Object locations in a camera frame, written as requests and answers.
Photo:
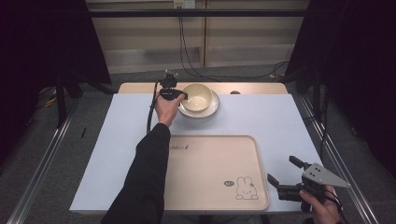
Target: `white plate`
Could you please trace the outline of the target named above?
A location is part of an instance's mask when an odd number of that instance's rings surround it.
[[[219,105],[220,105],[219,96],[214,91],[212,91],[212,96],[213,96],[212,103],[204,111],[192,112],[186,109],[182,104],[180,104],[180,106],[178,107],[178,111],[180,111],[180,113],[182,113],[183,115],[194,119],[202,119],[209,117],[219,109]]]

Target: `black jacket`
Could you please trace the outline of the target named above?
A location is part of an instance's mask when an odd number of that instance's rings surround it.
[[[137,145],[124,186],[102,223],[161,223],[170,131],[157,124]]]

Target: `gray floor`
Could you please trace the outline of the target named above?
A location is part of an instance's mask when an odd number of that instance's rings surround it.
[[[273,80],[270,77],[250,79],[241,78],[241,76],[260,76],[272,69],[272,65],[253,65],[196,70],[205,76],[220,76],[214,77],[220,81],[271,82],[276,79]],[[179,73],[179,81],[211,81],[208,78],[192,77],[183,70],[175,72]],[[112,75],[113,84],[108,87],[116,90],[123,82],[154,82],[162,77],[163,71]],[[87,217],[68,211],[112,99],[110,95],[105,95],[90,86],[82,85],[81,87],[84,90],[84,95],[77,101],[77,107],[64,135],[64,140],[59,145],[49,169],[45,173],[45,178],[34,197],[29,213],[20,223],[98,223],[101,218],[100,215]],[[293,94],[295,102],[301,110],[302,118],[307,117],[301,100],[302,97],[311,97],[310,92],[304,95],[297,94],[294,90],[294,83],[287,84],[287,88]],[[38,105],[43,105],[50,94],[51,91],[42,94]],[[75,101],[69,97],[66,98],[68,105]],[[33,116],[32,123],[3,165],[3,173],[0,175],[0,223],[7,223],[18,204],[19,198],[46,153],[55,133],[56,124],[56,104],[50,107],[39,107]],[[307,125],[307,130],[317,149],[320,149],[320,138],[313,124]],[[396,182],[394,178],[372,156],[364,140],[351,131],[351,125],[347,118],[332,100],[328,107],[328,133],[347,169],[358,184],[362,195],[369,203],[369,207],[373,210],[377,222],[394,223],[396,220],[394,212],[396,211]],[[327,168],[337,172],[326,151],[323,163]],[[343,203],[349,223],[363,223],[360,212],[356,209],[353,200],[350,199],[349,193],[342,189],[337,190],[337,193]],[[302,213],[270,215],[270,220],[271,223],[302,223],[307,216],[309,215]]]

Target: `bowl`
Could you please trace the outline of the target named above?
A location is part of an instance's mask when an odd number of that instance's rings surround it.
[[[212,103],[212,90],[204,84],[193,83],[186,86],[183,91],[189,95],[188,100],[181,102],[187,110],[201,112],[206,110]]]

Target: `rabbit cartoon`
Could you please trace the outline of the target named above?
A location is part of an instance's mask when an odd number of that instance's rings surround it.
[[[257,200],[257,191],[254,188],[253,181],[250,177],[238,177],[238,188],[236,189],[236,199],[237,200]]]

